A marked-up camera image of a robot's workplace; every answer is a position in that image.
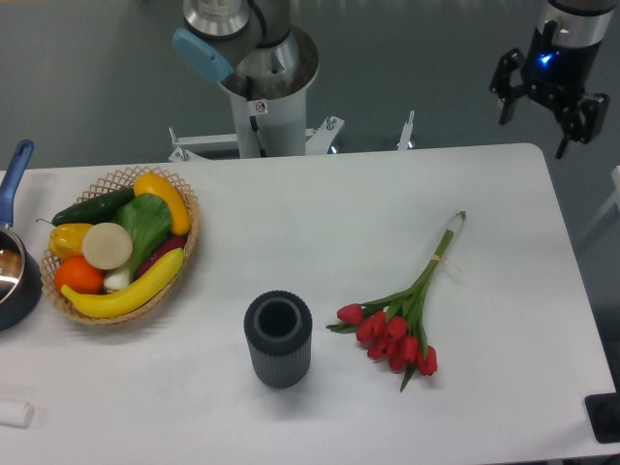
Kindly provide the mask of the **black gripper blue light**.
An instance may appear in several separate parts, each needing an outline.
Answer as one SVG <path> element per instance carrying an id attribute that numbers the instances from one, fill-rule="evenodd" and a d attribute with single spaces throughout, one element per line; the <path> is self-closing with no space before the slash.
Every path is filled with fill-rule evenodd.
<path id="1" fill-rule="evenodd" d="M 536 29 L 526 61 L 518 48 L 512 48 L 500 57 L 489 84 L 490 92 L 501 105 L 500 125 L 512 119 L 515 103 L 526 90 L 533 102 L 554 114 L 563 133 L 556 159 L 563 158 L 571 141 L 587 144 L 595 138 L 609 107 L 607 94 L 585 94 L 585 82 L 601 43 L 566 46 L 559 43 L 560 35 L 559 20 L 548 21 L 542 30 Z M 513 86 L 512 74 L 521 67 L 524 85 Z"/>

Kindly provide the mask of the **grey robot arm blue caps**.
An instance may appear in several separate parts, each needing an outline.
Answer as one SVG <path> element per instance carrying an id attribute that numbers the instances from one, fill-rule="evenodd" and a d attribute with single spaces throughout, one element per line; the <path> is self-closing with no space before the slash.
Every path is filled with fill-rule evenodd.
<path id="1" fill-rule="evenodd" d="M 315 43 L 292 25 L 288 1 L 186 1 L 184 27 L 172 37 L 177 56 L 199 77 L 229 95 L 232 142 L 243 158 L 328 154 L 343 120 L 330 116 L 306 126 L 306 90 L 319 69 Z M 609 98 L 585 83 L 617 4 L 545 1 L 527 53 L 501 56 L 489 84 L 507 124 L 528 98 L 560 125 L 556 151 L 588 143 L 605 120 Z"/>

